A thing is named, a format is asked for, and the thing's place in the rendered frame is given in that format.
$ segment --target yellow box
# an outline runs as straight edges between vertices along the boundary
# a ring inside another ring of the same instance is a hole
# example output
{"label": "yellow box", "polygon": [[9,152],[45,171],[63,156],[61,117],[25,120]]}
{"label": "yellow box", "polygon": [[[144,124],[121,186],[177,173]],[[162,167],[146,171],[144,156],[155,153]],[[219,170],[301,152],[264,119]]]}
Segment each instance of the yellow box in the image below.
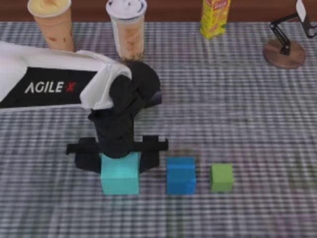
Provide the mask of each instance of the yellow box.
{"label": "yellow box", "polygon": [[200,33],[207,39],[225,32],[230,3],[231,0],[203,0]]}

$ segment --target blue block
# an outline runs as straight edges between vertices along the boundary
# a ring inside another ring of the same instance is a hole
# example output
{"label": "blue block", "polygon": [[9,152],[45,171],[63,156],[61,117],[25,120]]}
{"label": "blue block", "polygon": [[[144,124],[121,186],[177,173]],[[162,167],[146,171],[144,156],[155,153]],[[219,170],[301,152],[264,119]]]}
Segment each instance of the blue block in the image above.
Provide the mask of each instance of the blue block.
{"label": "blue block", "polygon": [[139,194],[140,153],[120,159],[101,154],[101,183],[105,195]]}
{"label": "blue block", "polygon": [[196,186],[195,159],[168,157],[166,160],[166,193],[194,194]]}

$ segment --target cup with white lid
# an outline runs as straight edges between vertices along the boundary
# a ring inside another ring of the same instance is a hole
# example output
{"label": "cup with white lid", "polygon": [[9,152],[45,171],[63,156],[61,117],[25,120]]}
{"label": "cup with white lid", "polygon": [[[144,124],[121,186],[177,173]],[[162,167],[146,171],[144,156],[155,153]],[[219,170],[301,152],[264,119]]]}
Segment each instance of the cup with white lid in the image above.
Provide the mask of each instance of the cup with white lid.
{"label": "cup with white lid", "polygon": [[106,11],[111,17],[116,51],[120,61],[141,61],[144,55],[145,0],[109,0]]}
{"label": "cup with white lid", "polygon": [[71,0],[29,0],[28,10],[50,49],[74,51]]}

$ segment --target small green cube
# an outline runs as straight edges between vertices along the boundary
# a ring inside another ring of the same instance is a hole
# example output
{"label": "small green cube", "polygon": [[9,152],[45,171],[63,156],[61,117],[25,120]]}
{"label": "small green cube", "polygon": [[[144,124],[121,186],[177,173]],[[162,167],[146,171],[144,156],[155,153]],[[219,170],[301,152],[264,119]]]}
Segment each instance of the small green cube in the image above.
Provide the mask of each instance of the small green cube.
{"label": "small green cube", "polygon": [[213,164],[210,169],[211,191],[231,191],[234,178],[231,164]]}

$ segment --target brown round base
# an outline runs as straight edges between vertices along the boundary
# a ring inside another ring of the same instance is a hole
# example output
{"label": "brown round base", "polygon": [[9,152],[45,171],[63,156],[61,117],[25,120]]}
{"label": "brown round base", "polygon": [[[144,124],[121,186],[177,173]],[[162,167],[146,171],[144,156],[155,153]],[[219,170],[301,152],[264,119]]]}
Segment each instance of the brown round base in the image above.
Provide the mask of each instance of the brown round base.
{"label": "brown round base", "polygon": [[283,69],[298,68],[304,64],[306,53],[297,42],[291,42],[291,53],[289,56],[280,54],[281,47],[282,45],[278,39],[269,41],[263,49],[264,58],[272,65]]}

